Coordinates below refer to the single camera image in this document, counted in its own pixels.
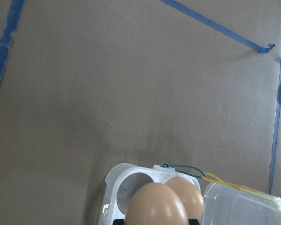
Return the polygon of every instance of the yellow rubber band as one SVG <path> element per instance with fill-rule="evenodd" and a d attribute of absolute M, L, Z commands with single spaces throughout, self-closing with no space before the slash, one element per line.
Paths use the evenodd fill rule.
<path fill-rule="evenodd" d="M 225 182 L 225 181 L 221 180 L 220 178 L 216 177 L 215 175 L 213 175 L 211 173 L 208 173 L 208 172 L 205 173 L 205 175 L 210 176 L 210 177 L 212 177 L 214 179 L 213 180 L 213 179 L 207 178 L 206 176 L 202 176 L 202 179 L 207 181 L 207 182 L 224 184 L 224 185 L 233 187 L 233 188 L 235 188 L 237 190 L 243 191 L 243 192 L 245 192 L 247 194 L 253 195 L 255 197 L 262 198 L 262 199 L 265 199 L 265 200 L 270 201 L 270 202 L 275 202 L 275 197 L 274 196 L 267 195 L 267 194 L 265 194 L 265 193 L 263 193 L 261 191 L 257 191 L 257 190 L 255 190 L 253 188 L 250 188 L 250 187 L 245 187 L 245 186 L 242 186 L 242 185 Z"/>

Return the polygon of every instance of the rubber band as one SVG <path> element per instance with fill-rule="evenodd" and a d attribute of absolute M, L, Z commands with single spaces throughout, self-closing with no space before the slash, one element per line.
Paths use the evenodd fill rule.
<path fill-rule="evenodd" d="M 201 178 L 201 179 L 205 180 L 206 182 L 227 185 L 227 186 L 235 188 L 239 191 L 245 192 L 249 195 L 252 195 L 252 196 L 255 196 L 255 197 L 258 197 L 258 198 L 262 198 L 262 199 L 270 201 L 270 202 L 276 202 L 274 196 L 265 194 L 261 191 L 255 190 L 255 189 L 250 188 L 250 187 L 246 187 L 246 186 L 242 186 L 242 185 L 239 185 L 239 184 L 233 184 L 233 183 L 223 181 L 222 179 L 218 178 L 217 176 L 213 175 L 212 173 L 204 172 L 203 170 L 201 170 L 197 167 L 191 166 L 191 165 L 170 165 L 170 164 L 165 163 L 161 167 L 163 167 L 163 168 L 184 167 L 184 168 L 195 169 L 195 170 L 199 171 L 200 173 L 202 173 L 202 176 L 198 176 L 198 175 L 195 175 L 195 174 L 192 174 L 192 173 L 188 173 L 188 172 L 184 172 L 184 171 L 180 171 L 180 170 L 176 170 L 176 169 L 175 169 L 175 171 L 179 172 L 179 173 L 189 175 L 189 176 L 192 176 L 192 177 L 195 177 L 195 178 Z"/>
<path fill-rule="evenodd" d="M 191 168 L 191 169 L 195 169 L 197 171 L 199 171 L 203 176 L 205 176 L 205 173 L 203 170 L 197 168 L 197 167 L 194 167 L 194 166 L 191 166 L 191 165 L 170 165 L 170 164 L 163 164 L 161 167 L 164 167 L 164 168 L 169 168 L 169 167 L 184 167 L 184 168 Z M 186 175 L 189 175 L 191 177 L 195 177 L 195 178 L 202 178 L 202 176 L 198 176 L 198 175 L 195 175 L 195 174 L 192 174 L 192 173 L 189 173 L 189 172 L 184 172 L 184 171 L 181 171 L 181 170 L 176 170 L 176 172 L 179 172 L 179 173 L 184 173 Z"/>

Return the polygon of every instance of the gray surface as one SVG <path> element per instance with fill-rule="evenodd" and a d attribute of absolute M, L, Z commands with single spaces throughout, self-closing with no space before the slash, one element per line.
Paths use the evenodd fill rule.
<path fill-rule="evenodd" d="M 192 7 L 277 47 L 257 54 L 158 0 L 26 2 L 0 91 L 0 224 L 93 224 L 120 162 L 268 191 L 281 1 Z"/>

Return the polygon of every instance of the egg carton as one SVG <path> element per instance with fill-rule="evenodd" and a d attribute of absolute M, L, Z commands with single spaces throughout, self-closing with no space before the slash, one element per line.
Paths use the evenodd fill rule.
<path fill-rule="evenodd" d="M 105 178 L 105 193 L 97 225 L 112 225 L 115 219 L 124 219 L 130 200 L 145 184 L 151 182 L 165 184 L 176 177 L 189 181 L 201 191 L 196 178 L 176 172 L 174 168 L 154 165 L 151 169 L 129 163 L 116 165 Z"/>

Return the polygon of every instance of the black base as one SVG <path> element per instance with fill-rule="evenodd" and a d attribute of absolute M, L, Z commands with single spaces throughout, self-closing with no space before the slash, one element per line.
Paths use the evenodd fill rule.
<path fill-rule="evenodd" d="M 189 225 L 200 225 L 197 219 L 188 219 Z M 115 219 L 113 225 L 124 225 L 124 219 Z"/>

